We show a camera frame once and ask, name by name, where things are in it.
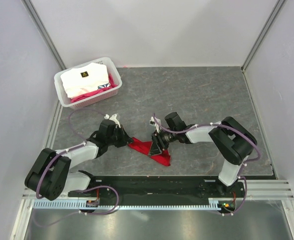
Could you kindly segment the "red cloth napkin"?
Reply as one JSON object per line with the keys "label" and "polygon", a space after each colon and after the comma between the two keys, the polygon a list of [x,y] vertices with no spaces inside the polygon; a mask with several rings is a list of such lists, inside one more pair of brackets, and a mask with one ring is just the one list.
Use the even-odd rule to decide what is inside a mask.
{"label": "red cloth napkin", "polygon": [[167,150],[165,150],[163,153],[158,154],[158,155],[153,155],[150,156],[149,154],[149,150],[151,149],[151,145],[152,142],[151,141],[140,141],[139,139],[133,137],[133,142],[129,143],[128,146],[143,154],[146,155],[147,157],[153,159],[155,162],[165,166],[165,167],[169,167],[171,165],[171,156],[169,154],[169,152]]}

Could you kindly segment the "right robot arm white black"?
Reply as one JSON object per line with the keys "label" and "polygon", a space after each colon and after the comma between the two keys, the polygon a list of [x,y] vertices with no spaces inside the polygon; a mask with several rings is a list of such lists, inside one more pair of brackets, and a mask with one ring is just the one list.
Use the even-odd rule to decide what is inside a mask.
{"label": "right robot arm white black", "polygon": [[167,128],[152,115],[150,124],[155,127],[155,131],[152,133],[148,155],[164,153],[169,144],[175,141],[182,144],[214,143],[224,157],[215,189],[222,197],[231,194],[242,166],[252,151],[257,150],[255,137],[231,116],[216,123],[186,125],[177,112],[172,112],[165,117],[165,121]]}

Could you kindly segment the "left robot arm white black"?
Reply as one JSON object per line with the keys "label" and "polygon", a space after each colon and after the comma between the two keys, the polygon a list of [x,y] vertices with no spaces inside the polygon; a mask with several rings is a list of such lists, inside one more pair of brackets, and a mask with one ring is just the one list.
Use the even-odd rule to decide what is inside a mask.
{"label": "left robot arm white black", "polygon": [[125,147],[133,143],[123,125],[104,119],[99,129],[83,143],[52,150],[44,148],[27,174],[24,185],[36,193],[38,199],[53,201],[63,192],[71,164],[93,160],[105,154],[110,146]]}

